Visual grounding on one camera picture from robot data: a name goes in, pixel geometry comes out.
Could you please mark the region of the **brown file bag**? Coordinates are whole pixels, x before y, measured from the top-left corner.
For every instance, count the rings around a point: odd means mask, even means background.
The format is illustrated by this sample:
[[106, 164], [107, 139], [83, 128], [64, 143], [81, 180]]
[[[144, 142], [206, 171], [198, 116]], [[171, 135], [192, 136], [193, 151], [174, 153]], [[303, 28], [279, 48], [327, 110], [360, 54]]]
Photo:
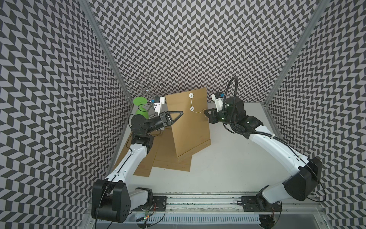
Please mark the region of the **brown file bag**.
[[182, 111], [183, 115], [172, 125], [175, 150], [179, 162], [211, 145], [208, 118], [207, 89], [171, 94], [166, 97], [169, 111]]
[[112, 172], [117, 172], [120, 176], [123, 175], [127, 179], [130, 179], [132, 175], [149, 177], [158, 147], [158, 143], [154, 143], [155, 137], [153, 137], [152, 148], [147, 153], [147, 148], [141, 144], [132, 146], [131, 133], [120, 150]]
[[158, 143], [153, 162], [154, 167], [186, 172], [190, 171], [192, 157], [178, 162], [172, 129], [164, 129], [160, 135], [154, 138], [154, 143]]

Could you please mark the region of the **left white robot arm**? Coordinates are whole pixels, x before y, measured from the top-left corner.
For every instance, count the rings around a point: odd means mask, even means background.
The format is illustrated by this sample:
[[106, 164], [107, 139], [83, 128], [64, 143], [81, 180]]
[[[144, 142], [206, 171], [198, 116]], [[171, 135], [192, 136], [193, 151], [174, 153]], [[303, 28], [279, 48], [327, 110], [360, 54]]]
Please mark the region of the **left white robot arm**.
[[155, 212], [157, 204], [153, 200], [152, 190], [136, 188], [130, 191], [129, 181], [153, 146], [152, 132], [172, 126], [183, 114], [182, 111], [165, 111], [152, 119], [141, 114], [132, 117], [132, 139], [128, 152], [111, 174], [94, 182], [91, 203], [93, 219], [123, 223], [134, 210]]

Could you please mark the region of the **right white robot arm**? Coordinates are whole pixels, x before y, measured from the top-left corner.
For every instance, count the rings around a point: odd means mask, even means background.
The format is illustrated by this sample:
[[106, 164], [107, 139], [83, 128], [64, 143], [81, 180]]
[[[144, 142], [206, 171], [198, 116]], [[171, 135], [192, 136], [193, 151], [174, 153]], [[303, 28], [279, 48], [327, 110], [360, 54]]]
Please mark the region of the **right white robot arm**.
[[229, 132], [242, 135], [256, 143], [278, 161], [288, 172], [283, 181], [267, 185], [256, 194], [256, 204], [262, 210], [269, 204], [293, 198], [304, 201], [321, 184], [322, 162], [300, 154], [273, 134], [258, 118], [246, 114], [238, 97], [226, 98], [223, 93], [211, 96], [215, 107], [205, 110], [209, 123], [223, 123]]

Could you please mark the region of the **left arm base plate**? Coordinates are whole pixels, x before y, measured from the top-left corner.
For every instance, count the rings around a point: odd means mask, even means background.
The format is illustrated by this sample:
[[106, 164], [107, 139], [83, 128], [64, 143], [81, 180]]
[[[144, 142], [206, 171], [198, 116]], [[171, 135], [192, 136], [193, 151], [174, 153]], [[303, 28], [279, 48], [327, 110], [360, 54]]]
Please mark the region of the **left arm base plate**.
[[155, 211], [164, 212], [167, 204], [167, 196], [153, 195], [148, 197], [147, 202], [143, 205], [138, 205], [136, 208], [131, 208], [130, 211]]

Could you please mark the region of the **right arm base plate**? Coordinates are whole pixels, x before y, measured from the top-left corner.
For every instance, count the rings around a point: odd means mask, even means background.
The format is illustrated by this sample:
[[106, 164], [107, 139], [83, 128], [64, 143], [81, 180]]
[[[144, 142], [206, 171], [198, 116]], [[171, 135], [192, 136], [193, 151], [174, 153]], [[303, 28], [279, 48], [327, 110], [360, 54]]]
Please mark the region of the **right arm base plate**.
[[270, 204], [257, 196], [242, 196], [241, 202], [244, 212], [281, 212], [283, 210], [280, 201]]

